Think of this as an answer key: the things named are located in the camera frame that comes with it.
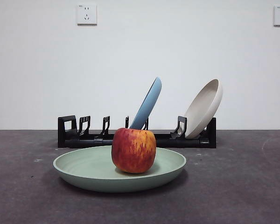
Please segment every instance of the mint green plate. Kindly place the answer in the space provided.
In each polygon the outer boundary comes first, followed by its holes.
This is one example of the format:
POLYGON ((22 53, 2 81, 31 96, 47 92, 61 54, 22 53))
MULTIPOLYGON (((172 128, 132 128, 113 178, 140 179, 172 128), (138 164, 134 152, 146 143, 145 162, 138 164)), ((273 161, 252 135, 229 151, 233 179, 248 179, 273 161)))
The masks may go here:
POLYGON ((176 178, 186 158, 157 148, 153 166, 142 174, 120 171, 111 159, 111 146, 75 150, 57 157, 53 166, 68 183, 100 192, 132 192, 161 186, 176 178))

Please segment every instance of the white plate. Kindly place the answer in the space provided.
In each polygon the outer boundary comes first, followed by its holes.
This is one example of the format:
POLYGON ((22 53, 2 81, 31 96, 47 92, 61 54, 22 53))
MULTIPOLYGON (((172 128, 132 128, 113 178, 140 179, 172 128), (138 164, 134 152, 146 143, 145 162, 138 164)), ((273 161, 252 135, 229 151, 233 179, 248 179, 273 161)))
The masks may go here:
POLYGON ((186 139, 193 139, 203 131, 215 115, 223 95, 219 80, 207 83, 195 97, 185 113, 187 118, 186 139))

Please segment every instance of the black dish rack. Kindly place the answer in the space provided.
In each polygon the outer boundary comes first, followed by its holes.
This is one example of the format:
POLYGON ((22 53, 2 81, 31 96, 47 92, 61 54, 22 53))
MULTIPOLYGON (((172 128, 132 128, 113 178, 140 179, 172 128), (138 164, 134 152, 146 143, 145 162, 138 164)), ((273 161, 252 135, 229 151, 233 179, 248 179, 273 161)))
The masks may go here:
MULTIPOLYGON (((91 117, 81 117, 79 120, 79 130, 77 130, 76 116, 65 116, 58 118, 58 147, 85 148, 94 146, 112 145, 113 133, 109 133, 110 116, 103 118, 103 128, 100 133, 90 133, 91 117), (65 122, 71 122, 71 129, 65 130, 65 122), (83 123, 87 122, 87 128, 82 133, 83 123)), ((126 117, 125 127, 128 128, 129 117, 126 117)), ((148 130, 148 119, 145 122, 144 130, 148 130)), ((153 131, 157 147, 168 148, 216 148, 216 118, 212 118, 206 129, 204 129, 196 138, 186 139, 187 118, 178 116, 177 127, 173 132, 165 130, 153 131), (184 129, 181 134, 178 133, 180 123, 183 123, 184 129)))

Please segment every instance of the white wall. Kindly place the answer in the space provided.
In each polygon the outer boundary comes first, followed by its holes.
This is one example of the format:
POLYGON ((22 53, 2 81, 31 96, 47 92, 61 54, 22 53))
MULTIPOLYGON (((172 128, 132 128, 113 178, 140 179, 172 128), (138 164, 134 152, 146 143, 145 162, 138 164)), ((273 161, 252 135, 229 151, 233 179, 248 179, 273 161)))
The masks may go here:
POLYGON ((72 114, 119 128, 156 76, 152 129, 175 128, 214 78, 218 129, 280 129, 280 0, 97 0, 98 25, 78 27, 87 2, 0 0, 0 129, 57 129, 72 114))

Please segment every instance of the plate rim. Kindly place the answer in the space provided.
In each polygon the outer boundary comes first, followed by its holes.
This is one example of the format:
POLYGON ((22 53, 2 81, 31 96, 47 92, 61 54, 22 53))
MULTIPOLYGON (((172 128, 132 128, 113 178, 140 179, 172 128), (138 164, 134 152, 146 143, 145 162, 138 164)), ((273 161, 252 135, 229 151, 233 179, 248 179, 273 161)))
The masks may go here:
POLYGON ((165 151, 174 152, 174 153, 178 154, 179 156, 181 156, 181 157, 183 158, 183 163, 182 163, 182 165, 180 165, 180 166, 178 166, 178 167, 172 169, 172 170, 169 171, 169 172, 165 172, 165 173, 161 173, 161 174, 150 174, 150 175, 146 175, 146 176, 127 176, 127 177, 121 177, 121 178, 118 178, 118 177, 114 177, 114 178, 97 178, 97 177, 79 176, 79 175, 74 175, 74 174, 71 174, 71 173, 69 173, 69 172, 66 172, 66 171, 60 169, 60 168, 56 165, 56 161, 57 161, 59 158, 65 156, 65 155, 67 155, 67 154, 74 153, 74 152, 80 151, 80 150, 86 150, 86 149, 92 149, 92 148, 99 148, 99 147, 103 148, 103 147, 112 147, 112 146, 97 146, 97 147, 81 148, 81 149, 77 149, 77 150, 73 150, 73 151, 64 153, 64 154, 62 154, 62 155, 60 155, 60 156, 58 156, 57 158, 54 159, 54 161, 53 161, 53 166, 54 166, 54 168, 55 168, 58 172, 61 172, 61 173, 66 174, 66 175, 78 177, 78 178, 86 178, 86 179, 93 179, 93 180, 130 180, 130 179, 142 179, 142 178, 149 178, 149 177, 154 177, 154 176, 161 176, 161 175, 164 175, 164 174, 170 174, 170 173, 172 173, 172 172, 175 172, 175 171, 177 171, 177 170, 183 168, 183 167, 185 166, 186 162, 187 162, 186 157, 184 157, 182 154, 180 154, 180 153, 178 153, 178 152, 176 152, 176 151, 170 150, 170 149, 159 148, 159 147, 157 147, 156 149, 161 149, 161 150, 165 150, 165 151))

